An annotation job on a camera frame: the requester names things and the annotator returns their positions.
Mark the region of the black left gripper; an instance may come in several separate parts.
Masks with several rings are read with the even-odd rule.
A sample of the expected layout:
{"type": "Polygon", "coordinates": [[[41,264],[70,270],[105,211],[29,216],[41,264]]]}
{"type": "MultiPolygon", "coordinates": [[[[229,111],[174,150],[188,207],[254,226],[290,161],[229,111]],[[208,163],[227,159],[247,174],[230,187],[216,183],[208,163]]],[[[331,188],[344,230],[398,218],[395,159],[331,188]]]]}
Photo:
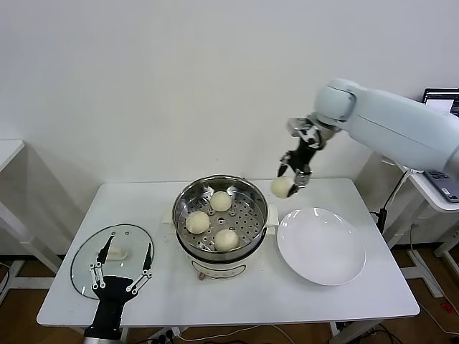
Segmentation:
{"type": "Polygon", "coordinates": [[[85,337],[120,337],[124,305],[132,300],[153,276],[151,273],[153,244],[150,242],[141,274],[137,278],[134,280],[117,276],[104,278],[103,265],[107,261],[113,239],[114,236],[110,235],[98,252],[96,262],[89,265],[93,292],[98,297],[98,307],[92,324],[85,329],[85,337]]]}

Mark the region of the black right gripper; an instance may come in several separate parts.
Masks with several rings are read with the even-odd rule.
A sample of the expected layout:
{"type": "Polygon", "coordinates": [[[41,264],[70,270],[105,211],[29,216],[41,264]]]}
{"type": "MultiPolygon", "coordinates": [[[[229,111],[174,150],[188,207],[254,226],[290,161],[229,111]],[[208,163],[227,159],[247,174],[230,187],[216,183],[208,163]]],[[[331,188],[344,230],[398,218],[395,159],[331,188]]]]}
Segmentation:
{"type": "Polygon", "coordinates": [[[310,161],[316,154],[317,149],[308,146],[303,139],[298,140],[298,146],[295,150],[286,152],[280,158],[280,167],[277,177],[284,175],[288,167],[295,173],[293,185],[290,187],[290,195],[298,193],[305,188],[311,177],[310,161]]]}

